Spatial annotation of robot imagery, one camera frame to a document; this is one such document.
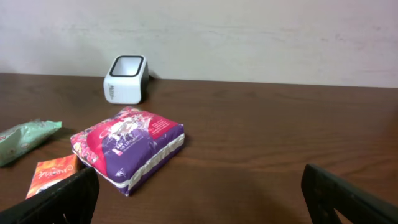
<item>black object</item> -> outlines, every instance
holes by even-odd
[[[341,223],[335,209],[352,223],[398,223],[398,208],[312,164],[301,188],[314,224]]]
[[[0,223],[90,223],[100,191],[92,167],[0,213]]]

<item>white device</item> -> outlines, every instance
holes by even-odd
[[[110,103],[140,103],[148,81],[148,64],[144,56],[118,56],[104,79],[105,98]]]

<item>pink and purple package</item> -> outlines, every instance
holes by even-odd
[[[128,196],[178,153],[184,137],[182,124],[129,106],[70,140],[83,163]]]

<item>brown tabletop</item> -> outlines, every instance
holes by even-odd
[[[103,78],[0,74],[0,130],[63,121],[0,168],[0,210],[25,199],[36,163],[114,114]],[[300,189],[318,164],[398,205],[398,90],[153,80],[138,108],[185,125],[186,147],[126,197],[99,176],[93,223],[311,223]]]

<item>package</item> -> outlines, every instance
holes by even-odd
[[[26,198],[30,198],[77,172],[78,158],[74,154],[37,163]]]
[[[182,124],[126,107],[71,137],[72,151],[128,196],[182,147]]]
[[[62,122],[31,121],[0,133],[0,166],[29,152],[61,126]]]

